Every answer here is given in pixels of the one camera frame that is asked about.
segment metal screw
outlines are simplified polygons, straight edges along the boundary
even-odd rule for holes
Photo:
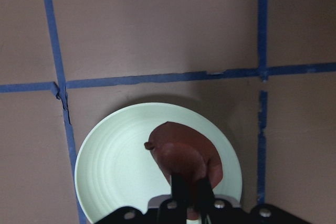
[[[262,216],[264,218],[268,218],[272,215],[271,211],[268,210],[267,208],[261,208],[259,210],[259,214],[260,214],[260,216]]]
[[[124,214],[124,219],[125,220],[131,220],[135,217],[135,212],[134,211],[129,211],[126,214]]]
[[[214,206],[215,206],[215,208],[221,209],[221,208],[225,207],[225,203],[224,203],[224,201],[222,201],[220,199],[217,199],[214,202]]]
[[[176,207],[177,207],[177,202],[175,200],[172,200],[172,201],[168,202],[168,204],[167,204],[168,209],[175,209]]]

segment blue tape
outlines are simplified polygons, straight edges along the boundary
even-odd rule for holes
[[[268,79],[267,72],[267,1],[258,0],[258,59],[259,74],[263,81]]]
[[[0,93],[42,91],[42,90],[51,90],[53,92],[54,89],[55,89],[54,82],[36,82],[36,83],[0,85]]]
[[[68,89],[106,87],[116,85],[132,85],[148,82],[178,82],[178,81],[197,81],[197,80],[216,80],[225,78],[242,78],[259,76],[257,69],[232,69],[222,73],[210,74],[203,72],[187,72],[187,73],[166,73],[166,74],[150,74],[145,76],[127,76],[112,77],[101,79],[86,79],[67,81]]]
[[[265,177],[266,177],[266,137],[264,130],[267,125],[267,92],[260,92],[260,111],[258,113],[258,178],[257,178],[257,203],[265,203]]]
[[[335,72],[335,71],[336,71],[336,62],[335,63],[320,63],[320,64],[308,64],[308,65],[270,67],[268,69],[270,76],[279,76],[282,74],[323,73],[323,72]]]
[[[75,139],[74,139],[74,131],[70,123],[70,117],[69,117],[68,96],[67,96],[67,91],[66,91],[66,79],[65,79],[61,50],[60,50],[59,40],[58,40],[53,0],[44,0],[44,4],[45,4],[45,9],[46,9],[47,21],[48,21],[50,42],[51,42],[51,47],[53,49],[52,54],[54,56],[57,81],[59,85],[57,96],[58,98],[61,99],[62,104],[63,104],[63,118],[64,118],[64,124],[65,124],[66,136],[67,136],[67,142],[68,142],[68,151],[69,151],[69,157],[70,157],[71,171],[72,171],[72,176],[74,178],[76,158],[77,158],[76,144],[75,144]],[[81,209],[79,205],[77,196],[76,196],[76,201],[77,201],[79,223],[86,224],[86,217],[85,217],[83,210]]]

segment screw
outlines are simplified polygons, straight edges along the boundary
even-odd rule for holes
[[[172,200],[172,201],[168,202],[168,204],[167,204],[168,209],[175,209],[176,207],[177,207],[177,202],[175,200]]]
[[[262,216],[264,218],[268,218],[272,215],[271,211],[268,210],[267,208],[261,208],[259,210],[259,214],[260,214],[260,216]]]
[[[135,217],[135,212],[134,211],[129,211],[126,214],[124,214],[124,219],[125,220],[131,220]]]
[[[224,201],[222,201],[220,199],[217,199],[214,202],[214,206],[215,206],[215,208],[221,209],[221,208],[225,207],[225,203],[224,203]]]

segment round plate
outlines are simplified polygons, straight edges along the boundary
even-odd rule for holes
[[[214,188],[214,193],[240,200],[242,180],[238,158],[228,139],[213,123],[177,105],[141,103],[104,118],[79,150],[75,187],[91,223],[122,206],[133,206],[145,213],[151,198],[170,194],[168,182],[143,145],[150,133],[167,121],[187,125],[215,145],[222,160],[224,179]]]

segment white plate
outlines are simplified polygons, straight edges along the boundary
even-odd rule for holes
[[[150,133],[167,121],[187,125],[205,135],[217,148],[224,179],[214,193],[240,200],[241,170],[225,135],[208,119],[167,103],[141,103],[118,110],[99,122],[83,142],[76,161],[75,187],[91,223],[122,206],[143,213],[148,201],[170,193],[170,186],[149,151]]]

